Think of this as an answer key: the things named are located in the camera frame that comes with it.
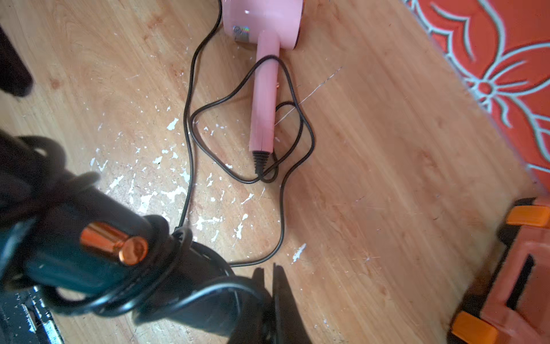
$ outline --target scratch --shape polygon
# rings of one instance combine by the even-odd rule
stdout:
[[[342,69],[344,68],[343,66],[338,68],[336,70],[336,72],[334,72],[334,74],[332,74],[330,77],[328,77],[327,80],[323,81],[319,86],[317,86],[316,89],[313,90],[312,93],[309,94],[309,96],[305,97],[300,103],[298,103],[298,105],[301,105],[303,102],[306,101],[306,99],[308,99],[309,97],[311,97],[319,88],[321,88],[322,85],[326,84],[327,81],[331,80],[332,78],[334,78],[334,76]],[[282,120],[284,120],[291,112],[293,112],[294,110],[296,109],[296,107],[293,107],[289,112],[287,112],[283,117],[281,117],[281,119],[279,121],[277,121],[277,123],[275,123],[275,125],[278,125]]]
[[[134,330],[134,334],[132,335],[132,338],[130,338],[130,342],[132,341],[132,339],[134,339],[134,336],[136,335],[137,330],[138,330],[138,328],[136,327],[136,329]]]

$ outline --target black power cord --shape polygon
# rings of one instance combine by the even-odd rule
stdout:
[[[310,155],[313,153],[313,150],[315,148],[315,136],[314,136],[314,133],[313,133],[313,129],[311,129],[311,125],[307,121],[307,118],[305,117],[305,115],[303,114],[303,112],[300,108],[300,103],[296,99],[296,93],[294,91],[294,87],[292,85],[292,80],[290,78],[290,73],[288,72],[287,66],[284,64],[284,62],[280,58],[278,58],[275,55],[268,55],[268,56],[265,56],[265,57],[261,58],[260,60],[258,60],[254,64],[254,66],[250,69],[250,71],[247,73],[247,75],[244,77],[244,79],[241,81],[241,83],[229,95],[227,95],[226,97],[224,97],[224,98],[222,98],[218,101],[215,101],[215,102],[212,102],[212,103],[209,103],[209,104],[206,104],[206,105],[200,107],[198,110],[193,112],[193,114],[189,117],[189,112],[190,112],[190,107],[191,107],[191,100],[193,98],[194,82],[195,82],[195,64],[196,64],[196,61],[199,57],[200,52],[206,46],[206,44],[208,42],[210,42],[210,40],[214,37],[214,35],[216,34],[216,31],[218,30],[218,27],[221,23],[221,20],[222,20],[222,2],[221,2],[221,0],[218,0],[218,6],[219,6],[218,19],[216,20],[216,23],[214,24],[214,27],[212,28],[210,33],[202,40],[202,42],[199,44],[199,46],[195,50],[195,53],[193,54],[193,58],[191,60],[191,71],[189,73],[189,89],[188,89],[188,93],[187,93],[187,99],[186,99],[186,102],[185,102],[185,108],[184,108],[184,111],[183,111],[183,127],[184,127],[184,131],[185,131],[184,135],[185,135],[185,141],[187,143],[187,150],[188,150],[188,153],[189,153],[189,166],[190,166],[190,173],[189,174],[190,174],[190,178],[189,178],[189,188],[188,188],[187,196],[185,198],[185,204],[184,204],[184,207],[183,207],[183,211],[181,213],[181,218],[180,218],[180,221],[179,221],[179,227],[177,228],[177,231],[179,231],[179,229],[183,227],[185,217],[186,217],[187,211],[189,209],[189,203],[191,201],[191,195],[193,193],[194,184],[195,184],[195,164],[194,164],[194,161],[193,161],[193,148],[191,147],[191,140],[189,138],[189,134],[191,134],[191,136],[193,138],[193,141],[196,143],[196,145],[204,153],[206,153],[206,155],[209,156],[221,169],[223,169],[233,179],[235,179],[236,181],[238,181],[240,183],[243,183],[243,184],[254,184],[254,183],[257,183],[259,181],[263,181],[264,183],[274,182],[277,179],[277,176],[278,176],[278,167],[279,167],[279,165],[283,161],[285,161],[290,156],[290,154],[292,154],[292,152],[294,151],[294,149],[298,145],[298,142],[300,141],[300,138],[302,136],[302,132],[303,132],[303,129],[304,129],[304,124],[305,124],[307,130],[309,131],[310,137],[311,137],[311,147],[310,147],[309,151],[297,163],[295,163],[288,170],[288,172],[285,174],[285,176],[283,178],[283,181],[281,182],[281,185],[280,185],[280,192],[279,192],[280,238],[279,238],[279,242],[277,243],[275,248],[269,254],[264,256],[263,258],[259,258],[259,259],[255,259],[255,260],[251,260],[251,261],[237,261],[237,262],[229,263],[229,265],[231,267],[251,266],[251,265],[261,264],[261,263],[264,263],[265,261],[268,261],[271,257],[273,257],[277,253],[277,251],[279,251],[279,249],[281,248],[281,246],[283,244],[284,230],[285,230],[284,203],[283,203],[284,188],[285,188],[285,186],[287,184],[287,181],[288,181],[288,178],[290,177],[292,172],[294,172],[294,170],[296,170],[298,168],[298,166],[300,166],[302,163],[304,163],[304,161],[306,161],[307,158],[309,158]],[[286,79],[287,79],[287,82],[288,82],[288,85],[289,85],[289,88],[290,88],[290,95],[292,96],[292,101],[285,101],[285,102],[282,102],[279,105],[277,105],[276,111],[278,111],[281,107],[283,107],[285,105],[294,106],[296,108],[298,114],[300,115],[300,128],[298,130],[296,140],[294,141],[294,143],[292,144],[290,149],[287,151],[287,153],[281,159],[277,159],[277,155],[275,154],[275,152],[273,152],[273,154],[272,154],[273,164],[271,166],[269,166],[263,173],[258,174],[258,176],[254,179],[244,179],[243,177],[239,176],[238,174],[235,174],[234,172],[232,172],[227,166],[225,166],[225,164],[204,144],[204,142],[200,139],[200,136],[197,135],[196,132],[195,132],[195,128],[194,128],[195,118],[201,112],[203,112],[203,111],[205,111],[205,110],[207,110],[211,107],[220,105],[220,104],[230,100],[231,98],[233,98],[233,96],[235,96],[243,88],[243,86],[246,84],[246,82],[253,75],[254,71],[262,63],[264,63],[265,61],[270,60],[270,59],[276,60],[279,63],[279,65],[281,66],[281,68],[283,69],[283,72],[286,76]],[[268,175],[270,172],[274,172],[273,176],[269,179],[266,179],[265,176]]]
[[[62,204],[71,203],[79,194],[93,188],[99,180],[99,174],[96,172],[74,176],[65,170],[65,153],[53,140],[39,136],[22,136],[19,140],[16,141],[0,130],[0,156],[14,157],[9,161],[3,161],[3,177],[12,174],[13,171],[30,171],[30,175],[22,173],[22,180],[33,182],[29,184],[33,186],[32,189],[22,187],[29,192],[29,195],[22,198],[14,192],[17,187],[21,188],[22,184],[3,184],[3,191],[7,193],[0,195],[5,197],[1,201],[9,201],[0,204],[0,228],[5,231],[10,227],[14,228],[9,234],[4,234],[10,236],[8,241],[11,243],[3,248],[1,263],[4,267],[10,260],[17,262],[13,263],[13,266],[20,262],[19,258],[15,258],[16,254],[29,254],[28,247],[32,245],[26,246],[23,243],[24,239],[32,235],[32,231],[36,230],[37,224],[41,223],[46,213]],[[55,284],[43,285],[28,280],[23,278],[17,269],[9,269],[9,272],[3,270],[0,288],[4,290],[6,285],[10,285],[11,288],[35,285],[41,290],[43,300],[53,311],[68,316],[94,312],[98,316],[113,317],[133,310],[134,323],[138,325],[164,317],[172,319],[174,314],[182,312],[193,312],[189,310],[193,305],[225,293],[234,295],[237,314],[242,313],[242,298],[246,294],[256,298],[264,308],[272,304],[270,294],[262,285],[247,277],[235,276],[221,256],[212,249],[193,242],[189,229],[181,231],[179,240],[175,240],[169,235],[168,223],[162,216],[148,215],[144,219],[151,226],[153,234],[147,257],[132,268],[123,281],[98,294],[77,301],[67,299],[60,294]],[[198,283],[191,292],[171,299],[165,304],[159,305],[151,301],[155,293],[163,292],[163,286],[173,278],[173,271],[177,270],[192,251],[206,258],[209,264],[223,274]],[[230,330],[227,319],[217,324],[214,317],[204,323],[195,322],[190,325],[218,334],[230,334],[227,332]]]

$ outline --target orange plastic object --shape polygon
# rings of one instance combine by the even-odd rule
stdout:
[[[534,262],[515,309],[508,298],[527,258]],[[550,231],[522,226],[487,296],[480,318],[509,336],[508,344],[550,342]]]
[[[456,316],[452,333],[468,344],[494,344],[498,338],[494,326],[466,312]]]
[[[546,227],[550,221],[550,208],[541,205],[519,205],[508,213],[506,223],[515,226]]]

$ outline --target copper button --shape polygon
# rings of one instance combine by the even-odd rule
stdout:
[[[126,265],[141,262],[149,251],[147,240],[130,237],[103,222],[92,222],[86,226],[80,235],[80,244]]]

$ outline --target pink hair dryer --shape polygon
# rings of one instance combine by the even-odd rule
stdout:
[[[294,49],[303,7],[303,0],[223,0],[223,26],[236,41],[258,44],[258,61],[279,56],[281,48]],[[255,73],[250,151],[259,175],[273,153],[278,68],[277,61],[269,60]]]

